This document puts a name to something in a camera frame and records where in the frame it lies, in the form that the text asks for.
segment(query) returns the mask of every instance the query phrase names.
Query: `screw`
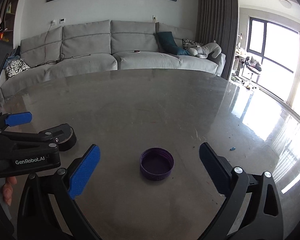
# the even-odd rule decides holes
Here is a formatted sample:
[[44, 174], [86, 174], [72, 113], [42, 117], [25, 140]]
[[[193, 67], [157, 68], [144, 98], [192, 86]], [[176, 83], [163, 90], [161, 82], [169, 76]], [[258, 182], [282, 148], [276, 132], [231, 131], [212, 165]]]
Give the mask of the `screw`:
[[34, 179], [35, 178], [35, 174], [34, 173], [29, 174], [28, 178], [29, 179]]
[[267, 178], [271, 178], [271, 172], [265, 171], [265, 176], [266, 176]]
[[57, 170], [57, 173], [58, 173], [59, 175], [63, 175], [63, 174], [66, 173], [66, 169], [61, 168], [61, 169]]
[[243, 172], [243, 170], [240, 167], [235, 167], [234, 171], [239, 174]]

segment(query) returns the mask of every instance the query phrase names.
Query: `human hand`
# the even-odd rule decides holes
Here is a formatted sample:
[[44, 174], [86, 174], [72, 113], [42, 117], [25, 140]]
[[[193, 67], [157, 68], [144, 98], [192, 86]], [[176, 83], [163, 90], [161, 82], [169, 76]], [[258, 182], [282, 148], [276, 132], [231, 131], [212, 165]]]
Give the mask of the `human hand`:
[[15, 184], [17, 184], [16, 177], [8, 177], [6, 178], [6, 183], [2, 187], [2, 194], [3, 194], [4, 201], [9, 206], [11, 205], [11, 201], [12, 201], [12, 193], [13, 193], [12, 185]]

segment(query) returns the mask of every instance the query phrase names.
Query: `floral pillow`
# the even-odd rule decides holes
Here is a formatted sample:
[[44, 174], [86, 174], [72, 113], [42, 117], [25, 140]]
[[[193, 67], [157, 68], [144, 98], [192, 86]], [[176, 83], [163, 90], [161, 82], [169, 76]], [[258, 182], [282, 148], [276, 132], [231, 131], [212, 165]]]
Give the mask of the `floral pillow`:
[[11, 78], [22, 71], [30, 69], [30, 66], [25, 63], [24, 59], [13, 59], [7, 62], [6, 73], [7, 78]]
[[191, 40], [186, 40], [186, 39], [182, 39], [182, 45], [183, 45], [183, 49], [185, 49], [185, 50], [187, 50], [188, 48], [203, 46], [202, 43], [191, 41]]

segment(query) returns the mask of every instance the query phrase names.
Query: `stool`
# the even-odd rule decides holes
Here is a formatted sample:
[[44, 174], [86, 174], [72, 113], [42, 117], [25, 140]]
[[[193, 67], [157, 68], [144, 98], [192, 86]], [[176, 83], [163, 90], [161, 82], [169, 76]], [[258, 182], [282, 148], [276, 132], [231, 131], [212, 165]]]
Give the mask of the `stool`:
[[254, 87], [254, 85], [251, 83], [252, 75], [253, 75], [253, 74], [256, 74], [256, 75], [260, 76], [260, 75], [261, 75], [261, 71], [257, 70], [257, 69], [254, 68], [254, 67], [248, 66], [248, 65], [245, 65], [245, 66], [247, 67], [248, 70], [251, 71], [251, 77], [250, 77], [250, 79], [249, 79], [249, 84], [246, 86], [246, 88], [247, 88], [248, 86], [250, 87], [250, 84], [251, 84], [251, 87]]

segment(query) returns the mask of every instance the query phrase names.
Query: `ceiling light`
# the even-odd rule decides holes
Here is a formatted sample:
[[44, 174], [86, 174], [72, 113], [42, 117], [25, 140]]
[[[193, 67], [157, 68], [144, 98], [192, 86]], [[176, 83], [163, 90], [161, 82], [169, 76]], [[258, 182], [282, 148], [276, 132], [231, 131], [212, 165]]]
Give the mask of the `ceiling light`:
[[283, 7], [290, 9], [292, 7], [292, 4], [287, 0], [280, 0], [280, 3]]

